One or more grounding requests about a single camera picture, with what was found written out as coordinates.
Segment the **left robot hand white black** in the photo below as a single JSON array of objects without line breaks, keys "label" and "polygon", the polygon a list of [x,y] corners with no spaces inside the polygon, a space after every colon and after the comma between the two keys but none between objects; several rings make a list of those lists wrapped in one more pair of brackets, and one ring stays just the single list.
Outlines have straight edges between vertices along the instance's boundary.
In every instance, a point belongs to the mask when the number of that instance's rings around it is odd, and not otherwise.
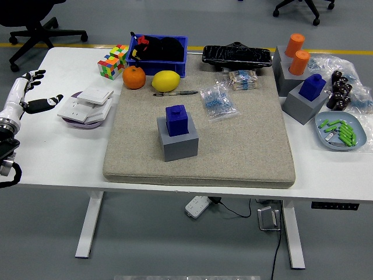
[{"label": "left robot hand white black", "polygon": [[24,112],[36,114],[52,110],[57,106],[64,97],[62,94],[46,99],[25,101],[26,93],[41,84],[40,80],[45,73],[45,70],[30,71],[15,80],[1,111],[1,118],[20,121]]}]

